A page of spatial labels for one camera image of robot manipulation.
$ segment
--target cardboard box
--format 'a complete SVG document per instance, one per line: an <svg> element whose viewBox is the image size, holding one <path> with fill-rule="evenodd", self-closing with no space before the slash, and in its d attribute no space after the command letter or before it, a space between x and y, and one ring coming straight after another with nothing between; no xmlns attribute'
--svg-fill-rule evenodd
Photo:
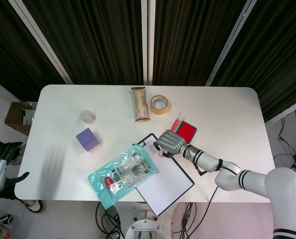
<svg viewBox="0 0 296 239"><path fill-rule="evenodd" d="M29 135L30 125L23 125L22 109L31 110L32 107L25 102L12 102L7 112L4 123L24 135Z"/></svg>

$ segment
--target snack package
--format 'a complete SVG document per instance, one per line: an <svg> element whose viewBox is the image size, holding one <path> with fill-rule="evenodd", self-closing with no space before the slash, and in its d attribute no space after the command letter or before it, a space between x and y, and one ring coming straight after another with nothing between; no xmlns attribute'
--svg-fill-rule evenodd
<svg viewBox="0 0 296 239"><path fill-rule="evenodd" d="M157 172L158 169L144 148L135 144L89 175L88 181L103 207L108 209L143 179Z"/></svg>
<svg viewBox="0 0 296 239"><path fill-rule="evenodd" d="M14 233L6 228L3 224L0 224L0 239L12 239Z"/></svg>
<svg viewBox="0 0 296 239"><path fill-rule="evenodd" d="M137 120L149 120L150 115L146 100L146 88L145 87L132 87L134 103L136 105L136 121Z"/></svg>

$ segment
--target tape roll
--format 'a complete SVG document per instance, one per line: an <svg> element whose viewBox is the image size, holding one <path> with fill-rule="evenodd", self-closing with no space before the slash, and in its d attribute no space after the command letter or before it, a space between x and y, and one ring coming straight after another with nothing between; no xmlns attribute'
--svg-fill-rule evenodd
<svg viewBox="0 0 296 239"><path fill-rule="evenodd" d="M150 101L151 111L156 115L162 115L168 111L168 100L162 95L156 95Z"/></svg>

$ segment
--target teal packaging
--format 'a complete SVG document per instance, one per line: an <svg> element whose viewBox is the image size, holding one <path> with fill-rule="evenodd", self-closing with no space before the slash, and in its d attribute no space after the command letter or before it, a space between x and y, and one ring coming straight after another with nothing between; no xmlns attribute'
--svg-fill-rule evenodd
<svg viewBox="0 0 296 239"><path fill-rule="evenodd" d="M143 179L157 172L158 169L144 148L135 144L89 175L88 181L103 207L108 209Z"/></svg>

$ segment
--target white paper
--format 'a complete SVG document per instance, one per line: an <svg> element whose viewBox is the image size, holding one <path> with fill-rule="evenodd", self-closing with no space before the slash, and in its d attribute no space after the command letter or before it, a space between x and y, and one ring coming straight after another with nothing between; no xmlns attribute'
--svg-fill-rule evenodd
<svg viewBox="0 0 296 239"><path fill-rule="evenodd" d="M174 203L193 182L184 171L171 158L159 156L158 150L153 145L156 138L151 135L141 145L151 157L159 173L153 174L140 183L136 188L146 200L155 215L160 215Z"/></svg>

